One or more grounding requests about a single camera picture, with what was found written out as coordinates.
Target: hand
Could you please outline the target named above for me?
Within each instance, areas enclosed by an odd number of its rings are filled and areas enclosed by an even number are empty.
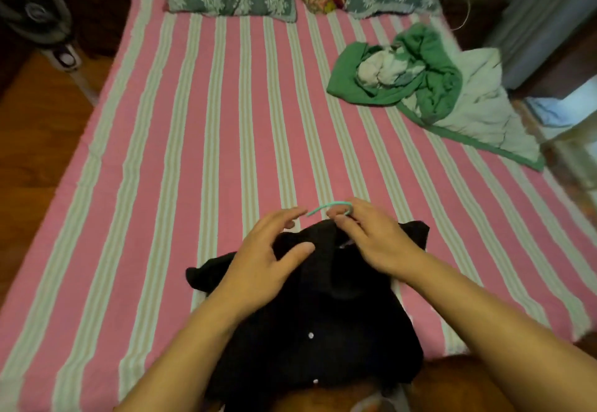
[[[352,238],[367,263],[379,272],[408,282],[424,251],[381,209],[360,198],[345,201],[352,204],[351,215],[344,215],[347,206],[333,206],[328,217]]]
[[[278,295],[288,276],[307,258],[315,246],[302,242],[277,261],[272,244],[282,230],[294,227],[294,219],[305,208],[292,208],[267,214],[249,232],[228,271],[212,295],[218,295],[235,308],[240,319],[263,307]]]

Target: mattress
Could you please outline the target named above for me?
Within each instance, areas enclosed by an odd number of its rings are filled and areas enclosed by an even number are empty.
[[[597,318],[597,234],[551,174],[325,93],[353,40],[418,16],[298,22],[133,0],[100,102],[0,316],[0,409],[110,410],[202,296],[184,270],[266,212],[353,195],[430,227],[428,250],[566,340]],[[457,48],[441,18],[421,16]],[[324,218],[302,217],[297,229]],[[426,357],[466,350],[394,286]]]

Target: forearm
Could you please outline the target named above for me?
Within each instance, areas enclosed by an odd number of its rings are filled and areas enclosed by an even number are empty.
[[[197,410],[211,374],[239,321],[217,290],[189,317],[166,351],[145,373],[117,412]]]
[[[407,279],[521,411],[597,410],[597,361],[450,266],[421,255]]]

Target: right hand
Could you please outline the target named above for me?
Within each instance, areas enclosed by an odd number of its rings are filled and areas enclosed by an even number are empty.
[[[377,269],[408,282],[424,251],[384,211],[360,198],[349,198],[347,206],[333,206],[327,216],[355,242],[365,261]]]

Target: left hand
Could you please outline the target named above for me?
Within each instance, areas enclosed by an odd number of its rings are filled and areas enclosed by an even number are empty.
[[[293,228],[293,220],[306,212],[307,209],[299,207],[271,212],[259,220],[244,239],[212,294],[234,307],[240,319],[276,297],[288,276],[315,250],[313,243],[302,242],[280,261],[272,250],[276,236],[285,228]]]

